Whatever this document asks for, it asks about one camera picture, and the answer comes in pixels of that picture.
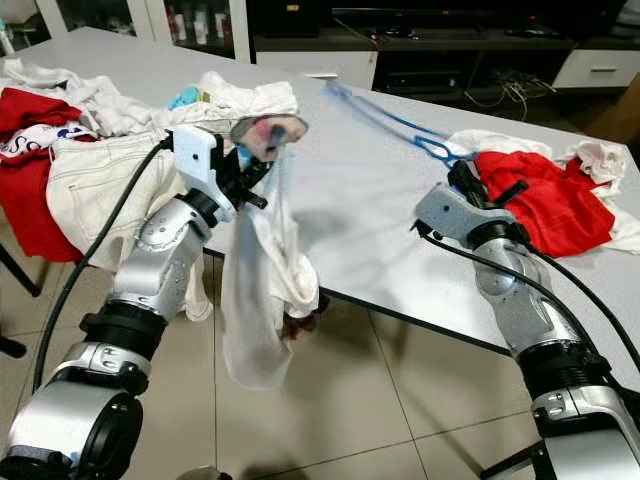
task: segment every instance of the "white table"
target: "white table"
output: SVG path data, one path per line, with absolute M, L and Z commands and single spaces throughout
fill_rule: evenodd
M 68 68 L 84 78 L 108 75 L 123 94 L 154 106 L 167 105 L 208 70 L 242 87 L 289 81 L 300 115 L 311 126 L 295 147 L 291 206 L 300 224 L 302 250 L 317 268 L 322 286 L 383 313 L 505 352 L 492 311 L 476 291 L 471 262 L 408 232 L 415 204 L 435 182 L 445 180 L 444 167 L 353 121 L 323 95 L 322 81 L 90 28 L 18 56 Z M 545 142 L 556 155 L 584 138 L 380 93 L 357 93 L 436 130 L 500 131 Z M 640 217 L 640 174 L 634 165 L 622 191 L 619 206 Z M 228 225 L 216 228 L 207 247 L 224 253 L 229 231 Z M 601 296 L 640 345 L 640 257 L 598 249 L 562 263 Z M 604 317 L 575 287 L 555 272 L 551 276 L 555 292 L 582 320 L 619 380 L 640 389 L 640 375 Z

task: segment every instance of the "red cloth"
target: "red cloth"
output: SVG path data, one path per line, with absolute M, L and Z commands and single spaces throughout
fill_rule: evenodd
M 566 170 L 537 153 L 483 152 L 476 157 L 480 178 L 494 200 L 517 180 L 529 188 L 506 206 L 531 236 L 554 257 L 577 255 L 611 240 L 614 215 L 591 189 L 598 185 L 574 159 Z
M 0 96 L 0 141 L 34 124 L 65 125 L 81 111 L 62 100 L 5 88 Z M 55 262 L 78 261 L 82 253 L 51 217 L 46 189 L 51 161 L 47 149 L 17 157 L 0 154 L 0 204 L 25 255 Z

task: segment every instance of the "cabinet drawer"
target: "cabinet drawer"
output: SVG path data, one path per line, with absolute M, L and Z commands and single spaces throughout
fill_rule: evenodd
M 370 90 L 377 56 L 377 52 L 256 52 L 256 63 Z
M 640 51 L 574 50 L 553 82 L 556 88 L 626 87 L 640 72 Z

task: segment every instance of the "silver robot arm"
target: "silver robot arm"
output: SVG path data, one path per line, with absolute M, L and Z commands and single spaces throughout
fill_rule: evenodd
M 117 480 L 127 470 L 142 425 L 138 399 L 147 388 L 162 333 L 184 301 L 189 270 L 218 221 L 231 221 L 269 163 L 223 157 L 218 135 L 173 131 L 175 166 L 189 192 L 148 219 L 118 270 L 105 305 L 88 314 L 84 341 L 18 413 L 0 478 Z
M 551 291 L 544 265 L 522 246 L 523 230 L 502 208 L 526 185 L 489 202 L 464 162 L 455 165 L 449 183 L 457 191 L 438 184 L 417 205 L 421 235 L 453 238 Z M 549 298 L 492 267 L 477 262 L 474 267 L 478 290 L 491 304 L 531 395 L 552 478 L 640 479 L 640 433 L 627 408 L 627 403 L 637 406 L 637 394 L 620 391 L 608 362 Z

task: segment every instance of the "black cable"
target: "black cable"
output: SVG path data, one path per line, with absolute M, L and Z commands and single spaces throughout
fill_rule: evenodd
M 173 148 L 173 136 L 171 133 L 169 133 L 169 136 L 167 138 L 165 138 L 156 146 L 154 146 L 151 149 L 151 151 L 147 154 L 147 156 L 142 160 L 140 165 L 138 165 L 138 168 L 136 169 L 133 176 L 131 177 L 131 180 L 129 180 L 129 183 L 127 184 L 124 191 L 122 192 L 122 195 L 120 195 L 118 202 L 113 207 L 113 211 L 111 212 L 111 215 L 109 215 L 109 218 L 107 218 L 107 221 L 104 222 L 104 225 L 100 230 L 100 233 L 98 233 L 98 236 L 93 241 L 89 249 L 86 251 L 86 253 L 84 254 L 84 257 L 82 257 L 82 260 L 80 260 L 80 262 L 76 265 L 76 268 L 73 269 L 73 272 L 71 272 L 71 275 L 69 275 L 69 278 L 67 278 L 67 281 L 64 284 L 64 288 L 60 292 L 60 295 L 58 295 L 56 304 L 53 307 L 53 310 L 51 311 L 49 318 L 47 319 L 47 323 L 46 323 L 44 332 L 42 334 L 42 340 L 40 340 L 40 345 L 38 346 L 38 356 L 36 358 L 36 364 L 33 371 L 33 388 L 31 393 L 35 393 L 36 390 L 40 388 L 40 385 L 42 384 L 42 374 L 44 371 L 45 361 L 47 359 L 47 350 L 49 349 L 49 343 L 51 342 L 51 336 L 53 335 L 53 329 L 55 328 L 56 323 L 58 322 L 58 317 L 60 316 L 60 312 L 62 312 L 62 308 L 64 307 L 64 304 L 67 301 L 67 298 L 69 297 L 69 294 L 73 289 L 73 286 L 75 285 L 76 281 L 78 280 L 78 277 L 82 273 L 82 270 L 84 270 L 84 268 L 89 264 L 89 260 L 91 259 L 93 254 L 100 247 L 100 244 L 102 243 L 104 238 L 107 236 L 107 233 L 109 233 L 109 229 L 111 228 L 111 226 L 113 225 L 113 222 L 115 222 L 116 218 L 118 217 L 120 210 L 122 210 L 122 207 L 127 201 L 127 198 L 129 198 L 131 191 L 136 186 L 136 183 L 140 179 L 140 176 L 144 172 L 147 165 L 151 163 L 151 160 L 153 160 L 153 157 L 155 157 L 160 150 L 163 150 L 166 148 L 169 148 L 169 149 Z
M 595 304 L 596 307 L 598 307 L 598 309 L 603 313 L 605 317 L 607 317 L 607 320 L 609 320 L 609 322 L 611 323 L 611 326 L 620 337 L 620 340 L 622 340 L 622 344 L 629 352 L 629 356 L 631 356 L 631 360 L 633 360 L 634 365 L 636 366 L 638 371 L 640 371 L 640 353 L 638 353 L 636 346 L 633 344 L 633 341 L 620 323 L 620 320 L 618 320 L 618 317 L 616 317 L 615 314 L 611 310 L 609 310 L 609 307 L 605 305 L 600 297 L 598 297 L 598 295 L 596 295 L 589 287 L 587 287 L 582 282 L 582 280 L 580 280 L 573 273 L 556 262 L 549 255 L 542 253 L 531 244 L 525 244 L 525 246 L 531 253 L 551 265 L 558 272 L 564 275 L 568 280 L 570 280 L 576 287 L 578 287 L 582 291 L 582 293 L 584 293 L 589 298 L 589 300 L 591 300 Z
M 473 253 L 469 253 L 459 248 L 452 247 L 451 245 L 447 245 L 446 243 L 439 242 L 438 240 L 431 238 L 424 231 L 421 232 L 420 226 L 418 226 L 417 228 L 418 228 L 418 232 L 420 233 L 420 237 L 424 238 L 427 242 L 431 243 L 432 245 L 440 247 L 443 250 L 446 250 L 450 253 L 455 253 L 456 255 L 460 255 L 461 257 L 467 258 L 469 260 L 473 260 L 474 262 L 481 263 L 482 265 L 498 270 L 499 272 L 502 272 L 506 275 L 510 275 L 520 280 L 522 283 L 529 285 L 534 290 L 537 290 L 539 293 L 547 297 L 547 299 L 551 301 L 554 307 L 556 307 L 567 318 L 567 321 L 571 324 L 571 327 L 581 337 L 581 339 L 585 342 L 587 347 L 589 347 L 592 353 L 599 355 L 598 349 L 593 343 L 593 340 L 591 340 L 591 337 L 589 336 L 587 331 L 584 329 L 584 327 L 580 323 L 580 320 L 578 320 L 578 318 L 573 314 L 573 312 L 569 310 L 569 307 L 567 307 L 562 302 L 562 300 L 556 297 L 556 295 L 552 291 L 550 291 L 540 283 L 536 282 L 535 280 L 530 279 L 526 275 L 523 275 L 520 272 L 517 272 L 509 267 L 505 267 L 504 265 L 500 265 L 499 263 L 493 262 L 491 260 L 487 260 L 486 258 L 480 257 Z

